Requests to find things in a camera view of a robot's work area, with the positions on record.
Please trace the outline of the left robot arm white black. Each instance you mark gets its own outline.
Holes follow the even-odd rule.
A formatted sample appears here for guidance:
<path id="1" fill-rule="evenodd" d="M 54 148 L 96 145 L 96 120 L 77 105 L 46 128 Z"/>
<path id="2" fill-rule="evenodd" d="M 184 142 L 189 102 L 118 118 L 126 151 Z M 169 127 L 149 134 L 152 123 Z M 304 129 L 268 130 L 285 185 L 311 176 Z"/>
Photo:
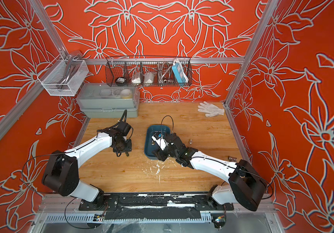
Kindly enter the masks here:
<path id="1" fill-rule="evenodd" d="M 79 168 L 99 152 L 112 148 L 117 157 L 129 156 L 132 140 L 127 138 L 133 127 L 127 123 L 125 110 L 120 120 L 113 126 L 97 130 L 96 135 L 66 151 L 55 151 L 49 156 L 42 184 L 63 197 L 82 199 L 99 209 L 104 205 L 104 192 L 80 180 Z"/>

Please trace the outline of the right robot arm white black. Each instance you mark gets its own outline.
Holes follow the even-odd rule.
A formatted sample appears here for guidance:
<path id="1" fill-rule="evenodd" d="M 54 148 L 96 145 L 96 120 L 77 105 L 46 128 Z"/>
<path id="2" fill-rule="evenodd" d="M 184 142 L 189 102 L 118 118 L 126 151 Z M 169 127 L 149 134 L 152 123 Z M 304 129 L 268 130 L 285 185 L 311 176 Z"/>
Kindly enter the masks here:
<path id="1" fill-rule="evenodd" d="M 183 167 L 204 171 L 226 182 L 212 191 L 216 203 L 238 203 L 249 211 L 257 211 L 267 183 L 248 161 L 229 162 L 208 156 L 185 146 L 175 133 L 155 133 L 151 138 L 158 146 L 153 151 L 158 160 L 165 161 L 170 157 Z"/>

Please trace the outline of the teal plastic storage box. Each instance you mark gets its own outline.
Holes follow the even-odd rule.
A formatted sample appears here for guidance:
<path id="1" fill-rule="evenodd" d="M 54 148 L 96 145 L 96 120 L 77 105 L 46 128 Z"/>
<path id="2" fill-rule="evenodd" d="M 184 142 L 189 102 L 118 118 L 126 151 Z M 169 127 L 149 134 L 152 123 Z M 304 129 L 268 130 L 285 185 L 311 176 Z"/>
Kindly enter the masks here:
<path id="1" fill-rule="evenodd" d="M 153 154 L 153 151 L 158 150 L 159 146 L 153 141 L 152 136 L 155 134 L 161 134 L 165 136 L 170 134 L 170 128 L 166 125 L 151 125 L 148 127 L 146 132 L 144 155 L 150 160 L 158 160 L 158 158 Z"/>

